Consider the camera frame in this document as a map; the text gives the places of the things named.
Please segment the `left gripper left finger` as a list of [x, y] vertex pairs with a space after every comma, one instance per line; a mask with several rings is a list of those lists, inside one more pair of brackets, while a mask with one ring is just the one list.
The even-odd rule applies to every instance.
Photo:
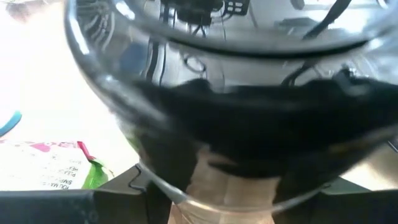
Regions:
[[139, 165], [96, 189], [99, 224], [167, 224], [170, 199]]

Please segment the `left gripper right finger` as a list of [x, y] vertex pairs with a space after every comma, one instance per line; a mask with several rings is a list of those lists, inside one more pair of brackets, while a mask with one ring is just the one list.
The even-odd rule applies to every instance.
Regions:
[[322, 192], [273, 215], [275, 224], [368, 224], [370, 190], [338, 178]]

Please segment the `lime chili ramen pack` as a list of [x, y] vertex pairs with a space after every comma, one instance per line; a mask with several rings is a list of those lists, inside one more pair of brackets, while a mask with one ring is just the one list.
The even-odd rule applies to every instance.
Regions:
[[81, 141], [0, 140], [0, 191], [95, 189], [112, 178]]

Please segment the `teal plastic spoon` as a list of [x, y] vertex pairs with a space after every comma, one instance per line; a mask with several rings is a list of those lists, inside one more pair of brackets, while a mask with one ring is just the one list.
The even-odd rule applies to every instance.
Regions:
[[12, 114], [0, 116], [0, 137], [12, 130], [21, 120], [22, 114], [16, 110]]

